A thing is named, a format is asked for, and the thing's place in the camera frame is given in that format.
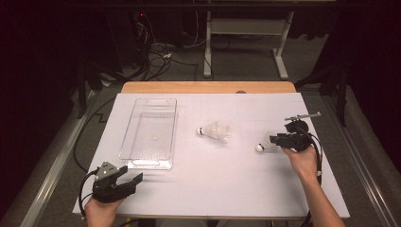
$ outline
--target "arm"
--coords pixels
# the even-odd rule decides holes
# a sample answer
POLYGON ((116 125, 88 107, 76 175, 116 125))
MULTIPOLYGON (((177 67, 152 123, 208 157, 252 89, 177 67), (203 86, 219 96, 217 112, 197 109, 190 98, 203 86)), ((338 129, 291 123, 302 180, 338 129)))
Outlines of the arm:
POLYGON ((301 180, 315 226, 345 226, 317 180, 316 151, 312 146, 301 152, 283 148, 301 180))
POLYGON ((110 227, 115 219, 115 212, 123 200, 102 203, 90 198, 85 204, 88 227, 110 227))

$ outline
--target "clear plastic container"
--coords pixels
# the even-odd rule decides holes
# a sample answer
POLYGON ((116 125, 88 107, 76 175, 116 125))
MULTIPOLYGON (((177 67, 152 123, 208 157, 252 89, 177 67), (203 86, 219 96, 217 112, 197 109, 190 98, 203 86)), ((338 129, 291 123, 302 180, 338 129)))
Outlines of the clear plastic container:
POLYGON ((138 98, 121 147, 128 168, 171 169, 177 100, 138 98))

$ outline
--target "dark background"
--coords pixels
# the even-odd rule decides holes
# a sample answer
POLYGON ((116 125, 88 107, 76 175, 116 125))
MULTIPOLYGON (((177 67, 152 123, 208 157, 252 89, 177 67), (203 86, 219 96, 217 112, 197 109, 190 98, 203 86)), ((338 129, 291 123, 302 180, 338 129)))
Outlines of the dark background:
MULTIPOLYGON (((401 146, 397 137, 401 128, 401 108, 398 107, 401 33, 396 24, 400 9, 392 5, 394 2, 369 10, 341 13, 334 10, 296 12, 289 37, 307 34, 313 39, 330 33, 314 72, 346 59, 348 81, 360 108, 383 148, 401 170, 398 154, 401 146)), ((119 15, 122 28, 129 27, 135 13, 137 11, 123 14, 123 17, 119 15)), ((238 18, 274 18, 280 14, 213 13, 214 16, 238 18)), ((199 12, 201 31, 205 30, 205 15, 204 11, 199 12)), ((1 217, 70 114, 74 105, 70 95, 77 87, 77 69, 81 64, 96 61, 120 71, 127 61, 136 63, 136 59, 127 60, 127 55, 118 50, 118 46, 126 43, 112 33, 108 16, 111 15, 99 11, 71 10, 59 1, 0 3, 0 138, 5 173, 2 185, 7 186, 0 206, 1 217)), ((190 35, 196 33, 196 18, 188 11, 149 11, 147 16, 156 37, 177 46, 183 44, 183 31, 190 35)), ((127 32, 135 39, 134 31, 127 32)), ((138 47, 132 42, 126 45, 133 52, 138 47)))

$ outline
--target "human hand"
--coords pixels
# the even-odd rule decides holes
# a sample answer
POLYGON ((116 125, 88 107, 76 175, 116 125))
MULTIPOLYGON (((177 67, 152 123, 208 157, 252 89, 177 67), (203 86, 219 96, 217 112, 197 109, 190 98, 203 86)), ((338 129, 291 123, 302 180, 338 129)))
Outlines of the human hand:
POLYGON ((316 150, 309 145, 303 151, 294 151, 290 148, 282 148, 288 156, 292 168, 302 182, 317 179, 317 157, 316 150))
POLYGON ((88 227, 112 226, 115 219, 115 212, 123 201, 124 199, 110 203, 102 203, 91 197, 85 204, 88 227))

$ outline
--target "white table surface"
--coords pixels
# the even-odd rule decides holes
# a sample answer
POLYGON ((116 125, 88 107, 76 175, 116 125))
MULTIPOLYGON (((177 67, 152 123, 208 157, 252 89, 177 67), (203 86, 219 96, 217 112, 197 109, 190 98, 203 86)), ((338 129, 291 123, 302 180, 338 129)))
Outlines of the white table surface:
MULTIPOLYGON (((286 132, 286 117, 313 114, 301 94, 119 94, 90 171, 103 161, 121 167, 119 152, 136 98, 177 98, 178 122, 170 170, 129 169, 117 183, 143 172, 117 214, 139 218, 303 218, 307 203, 288 157, 276 147, 255 151, 267 131, 286 132), (196 134, 214 121, 229 125, 227 144, 196 134)), ((310 118, 304 119, 316 135, 310 118)), ((92 192, 94 178, 83 188, 92 192)), ((323 156, 323 190, 342 218, 350 215, 323 156)), ((73 213, 79 214, 76 203, 73 213)))

